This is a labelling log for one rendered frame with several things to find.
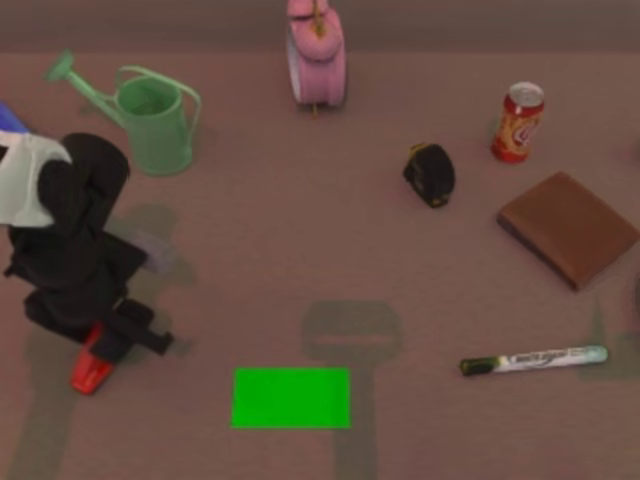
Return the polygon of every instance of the watering can handle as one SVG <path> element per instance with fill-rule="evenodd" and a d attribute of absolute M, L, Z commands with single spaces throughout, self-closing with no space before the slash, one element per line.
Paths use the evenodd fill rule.
<path fill-rule="evenodd" d="M 161 73 L 154 72 L 153 70 L 149 70 L 148 68 L 138 67 L 137 65 L 124 65 L 118 69 L 116 72 L 116 86 L 118 89 L 122 85 L 122 72 L 135 72 L 141 75 L 145 75 L 150 78 L 155 78 L 163 83 L 168 85 L 172 85 L 186 93 L 188 93 L 193 99 L 193 103 L 196 105 L 196 111 L 193 114 L 193 119 L 191 120 L 191 126 L 189 127 L 189 141 L 193 139 L 193 134 L 195 132 L 198 121 L 200 120 L 200 110 L 202 109 L 202 97 L 200 94 L 196 92 L 193 88 L 185 85 L 184 83 L 180 83 L 173 78 L 167 77 L 166 75 L 162 75 Z"/>

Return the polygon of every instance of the brown table surface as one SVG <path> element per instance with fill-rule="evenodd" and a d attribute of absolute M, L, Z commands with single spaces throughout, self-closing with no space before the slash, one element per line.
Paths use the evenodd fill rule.
<path fill-rule="evenodd" d="M 52 58 L 0 56 L 0 97 L 42 134 L 84 130 L 126 148 L 71 87 L 41 79 Z M 640 252 L 575 294 L 495 223 L 504 203 L 565 170 L 640 225 L 638 57 L 354 54 L 347 106 L 317 120 L 294 106 L 280 55 L 76 61 L 106 90 L 125 63 L 178 77 L 206 102 L 193 167 L 135 173 L 112 226 L 179 250 L 175 272 L 142 272 L 132 289 L 181 341 L 164 359 L 137 352 L 80 397 L 68 386 L 77 348 L 32 327 L 27 286 L 3 281 L 0 478 L 640 478 Z M 513 167 L 486 144 L 518 80 L 540 83 L 548 107 L 532 157 Z M 423 140 L 441 143 L 458 173 L 439 211 L 401 177 Z M 401 326 L 402 352 L 375 386 L 354 387 L 356 412 L 375 401 L 375 430 L 366 418 L 347 436 L 231 430 L 233 369 L 319 365 L 300 331 L 327 311 Z M 457 371 L 463 357 L 591 342 L 610 347 L 608 365 Z"/>

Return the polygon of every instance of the red object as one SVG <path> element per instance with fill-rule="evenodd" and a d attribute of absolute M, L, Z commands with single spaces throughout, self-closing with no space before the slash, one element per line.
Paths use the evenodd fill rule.
<path fill-rule="evenodd" d="M 94 393 L 113 371 L 114 365 L 91 354 L 93 344 L 100 338 L 104 326 L 96 322 L 76 361 L 71 386 L 85 395 Z"/>
<path fill-rule="evenodd" d="M 512 85 L 504 98 L 500 126 L 491 145 L 498 160 L 521 163 L 529 156 L 531 138 L 544 110 L 544 92 L 529 82 Z"/>

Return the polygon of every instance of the wallet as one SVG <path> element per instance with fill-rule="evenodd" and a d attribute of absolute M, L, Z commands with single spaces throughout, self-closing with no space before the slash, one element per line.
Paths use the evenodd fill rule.
<path fill-rule="evenodd" d="M 564 172 L 509 202 L 497 220 L 576 291 L 640 238 L 631 223 Z"/>

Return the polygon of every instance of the alarm clock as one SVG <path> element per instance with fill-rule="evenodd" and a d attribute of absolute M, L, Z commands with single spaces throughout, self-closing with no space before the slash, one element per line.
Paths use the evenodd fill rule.
<path fill-rule="evenodd" d="M 287 16 L 287 57 L 296 102 L 340 106 L 347 83 L 347 55 L 338 14 L 328 0 L 289 0 Z"/>
<path fill-rule="evenodd" d="M 453 163 L 440 145 L 419 143 L 411 147 L 403 176 L 431 208 L 449 203 L 456 177 Z"/>

